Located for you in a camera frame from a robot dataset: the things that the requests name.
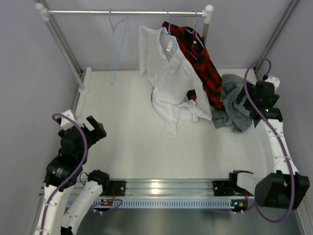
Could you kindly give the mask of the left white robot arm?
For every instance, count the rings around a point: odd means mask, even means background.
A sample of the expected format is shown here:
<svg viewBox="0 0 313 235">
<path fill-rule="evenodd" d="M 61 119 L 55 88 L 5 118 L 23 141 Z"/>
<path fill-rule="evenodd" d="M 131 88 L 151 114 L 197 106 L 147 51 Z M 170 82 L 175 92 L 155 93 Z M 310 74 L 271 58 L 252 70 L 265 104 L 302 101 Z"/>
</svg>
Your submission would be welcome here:
<svg viewBox="0 0 313 235">
<path fill-rule="evenodd" d="M 78 228 L 92 207 L 95 199 L 106 195 L 111 189 L 110 176 L 101 170 L 94 170 L 88 175 L 84 187 L 74 203 L 67 210 L 66 205 L 77 178 L 83 171 L 89 149 L 107 133 L 101 123 L 94 117 L 87 117 L 93 127 L 89 130 L 85 125 L 80 126 L 73 118 L 64 114 L 54 114 L 52 118 L 61 124 L 68 120 L 70 128 L 63 127 L 58 133 L 61 147 L 58 155 L 46 168 L 44 200 L 36 235 L 75 235 Z"/>
</svg>

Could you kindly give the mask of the grey shirt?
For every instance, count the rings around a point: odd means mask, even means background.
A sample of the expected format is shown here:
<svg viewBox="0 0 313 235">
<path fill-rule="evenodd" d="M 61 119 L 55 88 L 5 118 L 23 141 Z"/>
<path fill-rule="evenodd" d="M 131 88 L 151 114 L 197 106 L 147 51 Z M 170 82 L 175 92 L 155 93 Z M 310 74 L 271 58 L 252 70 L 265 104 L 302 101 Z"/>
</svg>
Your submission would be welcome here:
<svg viewBox="0 0 313 235">
<path fill-rule="evenodd" d="M 222 75 L 223 110 L 212 110 L 212 121 L 215 128 L 233 127 L 235 132 L 245 132 L 252 124 L 250 111 L 244 107 L 246 96 L 239 103 L 236 99 L 244 91 L 244 79 L 235 74 Z"/>
</svg>

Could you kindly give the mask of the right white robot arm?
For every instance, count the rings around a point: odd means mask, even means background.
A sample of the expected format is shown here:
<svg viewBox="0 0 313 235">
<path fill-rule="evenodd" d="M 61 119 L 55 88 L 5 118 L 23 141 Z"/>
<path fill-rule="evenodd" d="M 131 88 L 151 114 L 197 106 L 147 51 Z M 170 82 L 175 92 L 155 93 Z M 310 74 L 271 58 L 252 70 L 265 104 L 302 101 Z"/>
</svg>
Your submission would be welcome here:
<svg viewBox="0 0 313 235">
<path fill-rule="evenodd" d="M 283 132 L 283 117 L 274 105 L 279 99 L 275 94 L 277 84 L 269 81 L 257 81 L 255 85 L 247 83 L 235 104 L 248 111 L 253 120 L 254 130 L 258 134 L 265 157 L 265 171 L 236 170 L 230 175 L 227 188 L 233 194 L 244 189 L 254 195 L 259 207 L 287 209 L 293 201 L 297 209 L 310 187 L 307 176 L 299 174 L 292 162 Z"/>
</svg>

